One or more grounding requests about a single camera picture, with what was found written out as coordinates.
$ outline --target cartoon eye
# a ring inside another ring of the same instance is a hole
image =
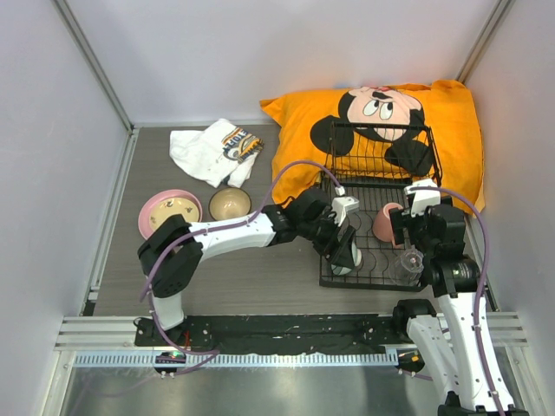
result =
[[[380,107],[380,102],[378,100],[372,100],[366,106],[364,106],[363,113],[364,115],[372,115],[378,108]]]
[[[380,118],[382,120],[389,120],[393,115],[393,102],[384,102],[380,110]]]

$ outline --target orange pillow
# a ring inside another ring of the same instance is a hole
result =
[[[406,84],[382,88],[305,91],[260,101],[281,127],[272,161],[273,177],[294,160],[332,167],[330,144],[341,173],[364,172],[383,178],[418,178],[434,172],[434,152],[421,133],[429,126],[441,163],[441,185],[484,207],[480,127],[470,91],[457,81],[431,86]],[[342,122],[408,125],[407,129],[345,128]],[[319,170],[294,166],[277,183],[272,197],[283,203],[314,185]],[[456,201],[457,206],[468,211]]]

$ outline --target pink mug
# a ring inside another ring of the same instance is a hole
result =
[[[403,209],[403,206],[396,202],[385,204],[378,212],[378,215],[375,216],[372,232],[378,240],[382,240],[384,243],[392,243],[396,249],[401,249],[404,247],[404,244],[395,245],[395,237],[391,228],[391,219],[389,218],[389,210],[393,208]]]

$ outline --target black wire dish rack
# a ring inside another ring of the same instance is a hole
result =
[[[396,248],[392,243],[376,238],[372,224],[387,203],[396,202],[408,207],[403,188],[414,180],[431,178],[441,185],[441,163],[431,128],[337,122],[330,130],[326,166],[339,179],[346,194],[360,202],[359,211],[348,215],[343,228],[352,225],[356,229],[355,242],[362,253],[362,263],[350,273],[338,276],[321,258],[320,285],[331,288],[422,290],[420,284],[401,286],[389,279],[389,267],[411,246],[408,235],[405,233],[404,246]],[[325,175],[321,187],[330,195],[330,200],[336,196],[333,184]]]

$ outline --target cartoon character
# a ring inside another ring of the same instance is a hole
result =
[[[434,163],[434,152],[416,140],[421,129],[403,128],[353,128],[338,137],[330,137],[334,122],[374,123],[424,127],[422,104],[414,97],[391,88],[362,87],[345,93],[338,105],[339,118],[329,115],[318,121],[310,130],[314,146],[330,153],[333,143],[336,156],[349,154],[355,143],[355,133],[366,139],[391,143],[383,155],[391,165],[399,166],[415,176],[428,174]]]

